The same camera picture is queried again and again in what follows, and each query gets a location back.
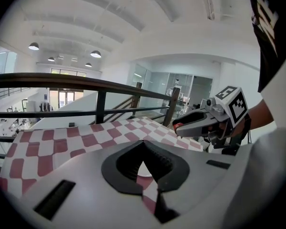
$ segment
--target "person's arm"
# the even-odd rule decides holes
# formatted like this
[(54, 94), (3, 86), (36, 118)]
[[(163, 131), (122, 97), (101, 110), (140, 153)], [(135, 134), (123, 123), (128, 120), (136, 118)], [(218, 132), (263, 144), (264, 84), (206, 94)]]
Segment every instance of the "person's arm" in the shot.
[[(273, 122), (273, 117), (264, 102), (264, 100), (260, 101), (258, 105), (254, 106), (253, 108), (249, 109), (249, 116), (251, 118), (251, 127), (250, 130), (254, 130), (265, 126), (271, 122)], [(245, 119), (243, 119), (236, 127), (232, 134), (235, 136), (240, 134), (245, 126)]]

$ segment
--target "black sleeve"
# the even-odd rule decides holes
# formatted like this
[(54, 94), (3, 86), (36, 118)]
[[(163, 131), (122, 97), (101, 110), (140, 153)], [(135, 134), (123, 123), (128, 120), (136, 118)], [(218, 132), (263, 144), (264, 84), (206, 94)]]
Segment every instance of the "black sleeve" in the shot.
[(286, 59), (286, 0), (250, 0), (252, 23), (261, 50), (261, 92)]

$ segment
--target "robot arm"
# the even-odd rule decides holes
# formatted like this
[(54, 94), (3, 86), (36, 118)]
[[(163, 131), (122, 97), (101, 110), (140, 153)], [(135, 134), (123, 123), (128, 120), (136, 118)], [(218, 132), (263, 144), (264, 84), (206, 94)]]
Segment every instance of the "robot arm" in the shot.
[[(209, 98), (200, 109), (193, 110), (173, 121), (175, 133), (181, 137), (209, 136), (213, 145), (231, 135), (248, 113), (247, 103), (240, 87), (227, 86), (214, 98)], [(225, 130), (219, 123), (226, 124)]]

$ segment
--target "red and white checkered cloth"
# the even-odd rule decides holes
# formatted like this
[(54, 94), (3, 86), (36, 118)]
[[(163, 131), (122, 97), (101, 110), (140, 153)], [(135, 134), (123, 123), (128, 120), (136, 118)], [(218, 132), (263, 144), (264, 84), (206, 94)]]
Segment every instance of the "red and white checkered cloth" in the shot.
[[(146, 117), (98, 125), (49, 130), (21, 131), (11, 145), (0, 172), (1, 187), (20, 198), (43, 176), (74, 156), (116, 144), (136, 140), (152, 140), (202, 151), (200, 143), (177, 137), (173, 130)], [(156, 182), (152, 177), (138, 177), (147, 201), (155, 201)]]

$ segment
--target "railing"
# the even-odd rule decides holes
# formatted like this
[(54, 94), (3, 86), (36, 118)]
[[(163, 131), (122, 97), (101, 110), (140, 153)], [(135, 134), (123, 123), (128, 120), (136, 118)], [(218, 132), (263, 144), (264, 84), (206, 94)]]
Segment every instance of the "railing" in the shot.
[[(177, 104), (180, 89), (174, 88), (172, 96), (154, 93), (143, 90), (139, 87), (127, 86), (119, 83), (113, 83), (98, 79), (85, 78), (73, 75), (61, 75), (50, 73), (8, 73), (0, 74), (0, 88), (22, 88), (22, 87), (55, 87), (55, 88), (72, 88), (81, 90), (98, 91), (96, 110), (94, 111), (54, 111), (54, 112), (0, 112), (0, 118), (52, 118), (52, 117), (69, 117), (95, 115), (95, 123), (104, 123), (104, 117), (109, 114), (123, 114), (132, 112), (133, 115), (139, 111), (167, 109), (163, 125), (168, 126), (171, 122), (174, 110)], [(106, 93), (118, 93), (132, 95), (131, 108), (105, 110)], [(150, 107), (138, 108), (138, 102), (141, 96), (169, 100), (169, 107)], [(0, 136), (0, 142), (12, 142), (13, 137)]]
[[(137, 82), (136, 88), (142, 88), (142, 83)], [(126, 109), (127, 107), (131, 106), (131, 108), (137, 108), (139, 100), (137, 100), (138, 98), (136, 96), (131, 96), (129, 98), (127, 98), (125, 101), (121, 102), (120, 104), (116, 105), (113, 109)], [(118, 118), (120, 118), (123, 114), (125, 113), (121, 113), (119, 114), (117, 117), (115, 117), (118, 113), (112, 114), (111, 116), (107, 117), (106, 119), (104, 119), (104, 123), (109, 121), (109, 122), (113, 122), (115, 120), (117, 120)]]
[(0, 88), (0, 99), (13, 93), (22, 92), (25, 89), (29, 89), (29, 87), (3, 88), (3, 90)]

